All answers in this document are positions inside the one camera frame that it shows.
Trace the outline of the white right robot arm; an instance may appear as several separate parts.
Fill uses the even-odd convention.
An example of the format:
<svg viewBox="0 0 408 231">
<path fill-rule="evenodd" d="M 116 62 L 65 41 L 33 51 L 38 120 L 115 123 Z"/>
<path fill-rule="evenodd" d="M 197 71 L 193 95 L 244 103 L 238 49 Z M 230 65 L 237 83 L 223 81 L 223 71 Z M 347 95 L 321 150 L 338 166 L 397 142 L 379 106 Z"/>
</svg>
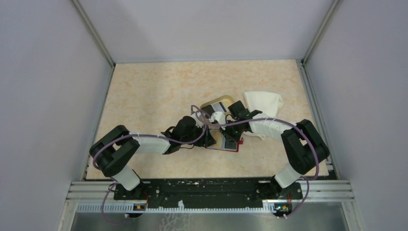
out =
<svg viewBox="0 0 408 231">
<path fill-rule="evenodd" d="M 249 132 L 282 142 L 288 163 L 272 178 L 271 193 L 276 198 L 284 198 L 291 184 L 330 155 L 323 138 L 307 119 L 293 124 L 260 110 L 249 111 L 241 101 L 230 105 L 228 110 L 231 120 L 226 115 L 211 117 L 222 125 L 220 131 L 226 138 L 238 141 L 244 132 Z"/>
</svg>

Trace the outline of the red leather card holder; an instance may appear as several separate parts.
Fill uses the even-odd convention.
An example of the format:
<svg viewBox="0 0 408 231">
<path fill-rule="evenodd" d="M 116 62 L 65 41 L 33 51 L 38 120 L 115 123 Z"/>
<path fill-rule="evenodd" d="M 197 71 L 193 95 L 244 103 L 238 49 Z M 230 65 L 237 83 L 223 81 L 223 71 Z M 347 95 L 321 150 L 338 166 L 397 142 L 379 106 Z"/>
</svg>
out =
<svg viewBox="0 0 408 231">
<path fill-rule="evenodd" d="M 210 134 L 215 139 L 216 143 L 206 147 L 207 149 L 237 153 L 239 151 L 239 146 L 243 144 L 243 138 L 239 141 L 228 141 L 219 130 L 211 129 Z"/>
</svg>

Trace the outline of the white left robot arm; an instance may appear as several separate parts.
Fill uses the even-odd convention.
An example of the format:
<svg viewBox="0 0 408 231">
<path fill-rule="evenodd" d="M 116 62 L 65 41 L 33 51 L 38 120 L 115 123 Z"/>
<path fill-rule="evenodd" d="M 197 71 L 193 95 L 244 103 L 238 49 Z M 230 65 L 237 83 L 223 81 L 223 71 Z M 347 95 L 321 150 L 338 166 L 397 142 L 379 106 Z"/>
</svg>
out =
<svg viewBox="0 0 408 231">
<path fill-rule="evenodd" d="M 93 165 L 105 177 L 120 184 L 128 196 L 139 199 L 144 186 L 137 173 L 128 166 L 135 154 L 172 154 L 183 145 L 209 147 L 216 143 L 209 128 L 192 116 L 184 116 L 175 126 L 159 135 L 130 133 L 124 125 L 114 127 L 89 149 Z"/>
</svg>

